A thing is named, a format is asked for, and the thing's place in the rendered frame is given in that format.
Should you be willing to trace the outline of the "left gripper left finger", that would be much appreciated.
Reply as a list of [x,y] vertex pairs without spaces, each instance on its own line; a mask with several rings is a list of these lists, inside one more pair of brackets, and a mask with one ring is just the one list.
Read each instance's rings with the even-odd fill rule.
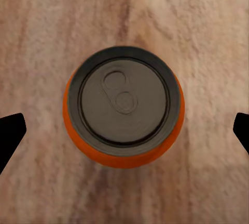
[[27,132],[22,113],[0,118],[0,174]]

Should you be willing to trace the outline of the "can of soda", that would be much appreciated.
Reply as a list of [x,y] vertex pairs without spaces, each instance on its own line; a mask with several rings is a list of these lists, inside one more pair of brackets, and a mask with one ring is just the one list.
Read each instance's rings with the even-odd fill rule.
[[96,52],[74,72],[63,97],[63,119],[75,146],[113,168],[135,168],[161,157],[184,122],[185,100],[172,69],[135,46]]

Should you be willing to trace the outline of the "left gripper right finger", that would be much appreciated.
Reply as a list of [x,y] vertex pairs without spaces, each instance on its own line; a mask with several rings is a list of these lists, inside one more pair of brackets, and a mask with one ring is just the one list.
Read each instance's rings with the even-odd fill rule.
[[249,114],[239,112],[233,125],[233,132],[249,154]]

